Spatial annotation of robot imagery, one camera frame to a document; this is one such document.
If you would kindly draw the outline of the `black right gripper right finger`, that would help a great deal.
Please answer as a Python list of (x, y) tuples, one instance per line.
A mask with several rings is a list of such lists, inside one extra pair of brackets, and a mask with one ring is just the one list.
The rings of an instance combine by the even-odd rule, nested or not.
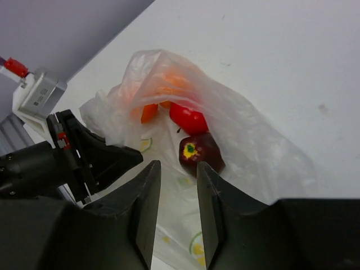
[(358, 269), (359, 200), (281, 199), (266, 205), (197, 167), (207, 269)]

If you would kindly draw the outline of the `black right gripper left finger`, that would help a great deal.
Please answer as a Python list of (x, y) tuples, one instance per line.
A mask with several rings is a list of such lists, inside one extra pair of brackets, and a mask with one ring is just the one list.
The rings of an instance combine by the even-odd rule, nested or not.
[(80, 208), (48, 198), (1, 201), (2, 269), (150, 269), (160, 161)]

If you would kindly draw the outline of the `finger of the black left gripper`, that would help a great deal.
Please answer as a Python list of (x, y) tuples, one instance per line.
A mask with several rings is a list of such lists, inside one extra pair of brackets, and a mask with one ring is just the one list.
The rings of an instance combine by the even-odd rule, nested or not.
[(105, 190), (143, 162), (138, 150), (126, 146), (108, 146), (103, 138), (91, 132), (84, 139), (84, 158), (88, 165), (87, 186), (91, 194)]

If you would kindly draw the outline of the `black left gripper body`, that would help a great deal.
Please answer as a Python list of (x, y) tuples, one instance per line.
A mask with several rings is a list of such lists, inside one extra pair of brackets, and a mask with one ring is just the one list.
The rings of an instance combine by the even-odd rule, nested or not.
[(90, 196), (101, 191), (95, 176), (94, 158), (105, 148), (105, 140), (92, 133), (71, 110), (56, 112), (46, 119), (49, 133), (75, 202), (86, 204)]

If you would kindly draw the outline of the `translucent lemon print plastic bag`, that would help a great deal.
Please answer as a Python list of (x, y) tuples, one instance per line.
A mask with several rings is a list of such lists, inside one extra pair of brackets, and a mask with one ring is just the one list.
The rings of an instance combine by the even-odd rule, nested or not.
[[(156, 94), (158, 73), (174, 70), (193, 91)], [(181, 167), (178, 150), (186, 133), (160, 108), (147, 124), (131, 110), (171, 101), (204, 114), (226, 164), (222, 177), (264, 203), (281, 197), (308, 197), (318, 191), (309, 157), (276, 131), (244, 96), (212, 80), (186, 58), (165, 50), (136, 52), (122, 83), (99, 91), (79, 111), (88, 129), (108, 145), (142, 152), (146, 162), (161, 162), (161, 191), (154, 256), (175, 269), (204, 269), (205, 255), (196, 180)]]

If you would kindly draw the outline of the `dark purple fake fruit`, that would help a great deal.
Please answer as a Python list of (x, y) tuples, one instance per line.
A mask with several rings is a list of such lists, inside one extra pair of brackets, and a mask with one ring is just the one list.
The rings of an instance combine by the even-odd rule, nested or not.
[(217, 173), (225, 168), (220, 149), (210, 133), (186, 137), (179, 143), (179, 163), (194, 178), (199, 162), (208, 163)]

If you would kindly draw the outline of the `red fake apple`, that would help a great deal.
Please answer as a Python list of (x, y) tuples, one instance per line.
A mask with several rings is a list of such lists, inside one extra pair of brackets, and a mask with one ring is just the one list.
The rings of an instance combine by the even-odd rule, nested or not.
[(169, 110), (170, 119), (191, 136), (200, 135), (209, 131), (202, 113), (172, 103)]

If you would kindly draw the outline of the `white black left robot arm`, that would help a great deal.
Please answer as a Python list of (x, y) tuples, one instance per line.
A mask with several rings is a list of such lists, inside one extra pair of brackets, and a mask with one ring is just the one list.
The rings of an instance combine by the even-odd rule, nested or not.
[(138, 150), (108, 146), (70, 110), (51, 114), (46, 124), (49, 142), (1, 156), (1, 198), (27, 199), (68, 185), (84, 203), (143, 162)]

